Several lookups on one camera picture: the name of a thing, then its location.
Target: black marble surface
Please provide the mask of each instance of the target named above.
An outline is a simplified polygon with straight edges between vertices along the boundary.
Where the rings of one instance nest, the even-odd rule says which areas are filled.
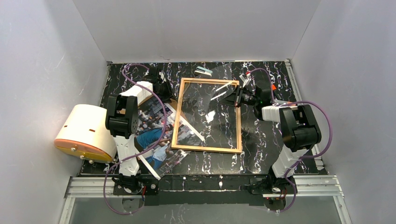
[[[279,89],[283,100],[296,101],[288,78],[284,62],[211,62],[211,63],[145,63],[148,67],[158,66],[163,69],[170,81],[173,92],[178,97],[182,77],[194,77],[197,66],[213,70],[214,77],[239,80],[239,75],[254,68],[264,68],[271,76],[271,82]],[[100,106],[107,106],[110,94],[119,94],[132,87],[121,75],[125,64],[110,65]],[[138,80],[147,70],[143,67],[130,68],[128,75]],[[267,75],[263,71],[252,73],[253,80],[248,85],[269,85]],[[191,152],[180,164],[168,174],[173,175],[227,175],[227,174],[266,174],[270,166],[277,160],[282,149],[282,134],[278,123],[258,120],[250,106],[241,106],[242,147],[241,154],[222,154],[208,152]],[[109,165],[83,163],[80,175],[103,175]],[[313,159],[303,160],[297,167],[296,174],[317,174]]]

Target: gray wall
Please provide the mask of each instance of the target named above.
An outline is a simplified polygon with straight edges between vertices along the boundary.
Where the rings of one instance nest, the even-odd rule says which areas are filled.
[[[74,0],[107,61],[292,58],[319,0]]]
[[[396,220],[395,12],[395,1],[323,0],[292,60],[303,98],[332,119],[324,160],[354,223]]]
[[[53,140],[99,104],[106,62],[71,0],[0,3],[0,223],[57,223],[81,160]]]

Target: photograph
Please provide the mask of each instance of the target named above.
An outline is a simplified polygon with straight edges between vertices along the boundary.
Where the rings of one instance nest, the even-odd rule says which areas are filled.
[[[167,114],[165,135],[156,147],[143,155],[160,177],[164,176],[190,153],[181,149],[171,149],[176,111],[169,104],[164,105]],[[160,138],[165,119],[163,109],[154,97],[139,106],[138,114],[139,124],[135,133],[134,144],[137,150],[142,152]],[[180,121],[177,140],[192,146],[200,145],[204,138],[189,126],[185,120]]]

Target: purple cable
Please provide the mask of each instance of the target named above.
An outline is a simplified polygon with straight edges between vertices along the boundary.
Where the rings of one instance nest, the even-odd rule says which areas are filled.
[[[272,103],[274,104],[274,103],[275,103],[275,99],[274,99],[274,93],[273,93],[273,90],[272,90],[271,76],[269,76],[268,71],[265,70],[265,69],[263,69],[263,68],[253,69],[253,70],[249,71],[249,73],[252,73],[252,72],[257,71],[257,70],[262,70],[262,71],[264,71],[264,72],[267,74],[268,79],[269,79],[269,85],[270,85],[270,87],[271,87],[271,99],[272,99]]]
[[[327,120],[327,123],[328,123],[328,125],[329,125],[329,141],[327,142],[327,145],[326,145],[326,147],[323,149],[322,152],[320,152],[320,153],[318,153],[318,154],[316,154],[316,155],[303,155],[303,156],[301,156],[301,157],[298,159],[297,162],[295,162],[289,169],[286,170],[285,175],[284,175],[284,178],[286,179],[287,182],[289,182],[289,183],[292,185],[293,191],[294,191],[294,195],[293,195],[293,200],[291,200],[290,204],[289,204],[286,208],[284,208],[284,209],[282,209],[282,210],[279,210],[279,212],[283,212],[283,211],[286,211],[287,209],[289,209],[289,208],[294,204],[294,201],[296,200],[296,194],[297,194],[297,193],[296,193],[296,186],[295,186],[295,184],[293,184],[292,181],[290,181],[290,180],[287,178],[287,174],[288,174],[292,169],[294,169],[294,167],[296,167],[296,166],[300,163],[300,161],[301,161],[302,159],[312,159],[312,158],[316,158],[316,157],[319,157],[319,156],[323,155],[323,154],[329,149],[330,144],[332,143],[332,140],[333,140],[333,127],[332,127],[332,123],[331,123],[331,121],[330,121],[330,118],[329,118],[329,116],[326,114],[326,112],[325,112],[318,104],[316,104],[316,103],[314,103],[314,102],[311,102],[311,101],[302,100],[302,101],[297,101],[297,102],[294,102],[294,103],[284,104],[284,105],[281,105],[281,106],[292,106],[292,105],[296,105],[296,104],[311,104],[312,106],[318,108],[318,109],[323,113],[323,115],[325,116],[325,118],[326,118],[326,120]]]
[[[112,210],[113,212],[115,212],[115,213],[117,213],[117,214],[120,214],[120,215],[130,215],[130,214],[133,214],[133,213],[137,212],[137,211],[138,211],[140,208],[142,208],[143,206],[140,207],[140,208],[138,208],[138,209],[135,210],[135,211],[132,211],[132,212],[119,212],[119,211],[115,210],[114,208],[112,208],[111,205],[109,204],[107,198],[106,198],[106,180],[107,180],[107,177],[108,177],[110,171],[111,171],[114,167],[120,165],[122,162],[127,161],[127,160],[129,160],[129,159],[132,159],[132,158],[134,158],[134,157],[137,157],[137,156],[139,156],[139,155],[142,155],[142,154],[144,154],[144,153],[150,151],[150,150],[151,150],[152,148],[154,148],[155,146],[157,146],[158,143],[159,143],[159,141],[161,140],[161,138],[165,135],[165,130],[166,130],[166,119],[167,119],[167,118],[166,118],[165,105],[162,103],[161,99],[160,99],[153,91],[151,91],[150,89],[148,89],[148,88],[146,88],[146,87],[144,87],[144,86],[141,86],[141,85],[137,84],[136,82],[134,82],[132,79],[130,79],[130,78],[127,76],[126,70],[127,70],[127,69],[129,70],[129,68],[130,68],[131,66],[141,66],[141,67],[146,68],[147,70],[149,70],[149,68],[146,67],[146,66],[144,66],[143,64],[129,64],[129,65],[125,66],[125,68],[122,70],[121,73],[122,73],[122,75],[125,77],[125,79],[127,79],[129,82],[131,82],[132,84],[134,84],[134,85],[136,85],[136,86],[139,86],[139,87],[142,88],[142,89],[145,89],[145,90],[149,91],[151,94],[153,94],[153,96],[154,96],[155,98],[158,99],[158,101],[159,101],[159,103],[161,104],[161,107],[162,107],[162,109],[163,109],[164,124],[163,124],[163,128],[162,128],[162,132],[161,132],[160,138],[159,138],[152,146],[150,146],[148,149],[146,149],[146,150],[144,150],[144,151],[142,151],[142,152],[140,152],[140,153],[138,153],[138,154],[129,156],[129,157],[127,157],[127,158],[121,160],[120,162],[117,162],[116,164],[112,165],[112,166],[109,168],[109,170],[106,172],[105,181],[104,181],[104,184],[103,184],[103,197],[104,197],[104,199],[105,199],[105,202],[106,202],[107,206],[110,208],[110,210]]]

